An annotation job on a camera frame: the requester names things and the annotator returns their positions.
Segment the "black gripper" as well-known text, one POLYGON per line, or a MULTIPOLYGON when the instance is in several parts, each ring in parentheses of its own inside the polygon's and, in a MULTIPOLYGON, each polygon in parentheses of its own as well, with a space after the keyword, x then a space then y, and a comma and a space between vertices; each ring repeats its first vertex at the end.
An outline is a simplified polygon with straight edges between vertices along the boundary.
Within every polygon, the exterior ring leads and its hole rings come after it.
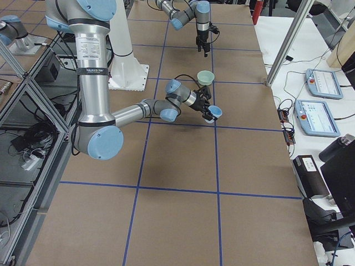
POLYGON ((210 43, 207 41, 207 39, 197 36, 196 45, 197 45, 197 51, 201 52, 201 49, 204 49, 204 57, 207 57, 210 48, 210 43))
POLYGON ((214 116, 211 111, 208 109, 210 106, 209 97, 203 93, 196 94, 196 100, 190 106, 195 111, 202 112, 202 117, 205 119, 206 123, 214 123, 214 116))

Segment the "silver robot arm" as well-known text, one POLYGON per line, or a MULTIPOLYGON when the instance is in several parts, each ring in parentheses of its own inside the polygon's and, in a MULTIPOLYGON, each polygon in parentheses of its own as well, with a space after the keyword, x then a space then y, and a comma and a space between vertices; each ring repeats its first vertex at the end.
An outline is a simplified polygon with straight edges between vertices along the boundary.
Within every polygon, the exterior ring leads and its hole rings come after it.
POLYGON ((204 57, 210 52, 210 42, 208 41, 212 23, 210 20, 210 3, 208 1, 188 1, 185 10, 174 7, 173 1, 154 1, 156 8, 146 1, 147 5, 156 10, 164 12, 175 30, 180 30, 183 26, 196 20, 196 45, 197 51, 204 51, 204 57))
POLYGON ((190 90, 175 79, 168 82, 164 100, 144 99, 110 111, 109 91, 143 90, 149 70, 133 55, 122 1, 47 1, 46 20, 49 27, 75 35, 83 110, 70 139, 79 152, 111 159, 123 146, 121 127, 152 115, 173 122, 182 104, 201 112, 206 122, 218 119, 208 88, 190 90))

